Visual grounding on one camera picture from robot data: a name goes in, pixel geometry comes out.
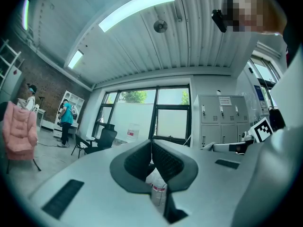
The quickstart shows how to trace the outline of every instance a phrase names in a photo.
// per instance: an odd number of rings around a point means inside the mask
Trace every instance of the white shirt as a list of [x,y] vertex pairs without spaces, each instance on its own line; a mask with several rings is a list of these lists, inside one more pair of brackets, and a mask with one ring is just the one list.
[[29,111],[33,111],[34,106],[35,106],[35,96],[30,96],[30,97],[27,99],[26,108],[27,108],[27,110],[29,110]]

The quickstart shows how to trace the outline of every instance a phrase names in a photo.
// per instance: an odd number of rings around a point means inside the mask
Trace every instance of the ceiling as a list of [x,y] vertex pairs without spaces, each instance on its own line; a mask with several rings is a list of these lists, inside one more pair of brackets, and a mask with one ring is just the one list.
[[[31,0],[34,45],[91,87],[139,73],[188,67],[201,74],[239,74],[257,42],[254,34],[223,34],[215,26],[211,13],[222,0],[157,5],[104,33],[99,22],[128,1]],[[153,29],[159,19],[168,24],[165,33]],[[71,70],[67,65],[77,49],[84,55]]]

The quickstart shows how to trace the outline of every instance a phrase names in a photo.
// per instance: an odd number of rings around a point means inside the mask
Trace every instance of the corrugated metal ceiling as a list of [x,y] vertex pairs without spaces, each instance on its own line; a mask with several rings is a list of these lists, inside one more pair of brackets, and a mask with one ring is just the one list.
[[[250,42],[233,32],[222,34],[215,26],[211,13],[221,7],[222,0],[157,5],[106,33],[98,27],[100,21],[94,21],[89,31],[83,29],[96,14],[110,11],[121,0],[38,1],[32,22],[35,43],[60,61],[80,49],[84,56],[73,71],[90,83],[169,68],[230,68],[242,61],[239,50]],[[162,34],[153,29],[159,19],[168,24]]]

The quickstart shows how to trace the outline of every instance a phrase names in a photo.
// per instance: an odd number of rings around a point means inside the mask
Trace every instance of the teal shirt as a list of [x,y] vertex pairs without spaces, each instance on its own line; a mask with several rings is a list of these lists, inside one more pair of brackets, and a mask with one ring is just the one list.
[[66,111],[63,114],[61,118],[61,122],[66,122],[72,124],[73,118],[71,113],[71,105],[69,103],[64,104],[64,107],[66,107]]

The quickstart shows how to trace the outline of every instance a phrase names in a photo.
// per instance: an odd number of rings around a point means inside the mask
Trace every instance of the black pants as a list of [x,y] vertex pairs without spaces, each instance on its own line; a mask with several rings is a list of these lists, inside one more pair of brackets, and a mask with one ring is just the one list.
[[62,123],[62,144],[65,145],[68,141],[68,129],[71,127],[71,123]]

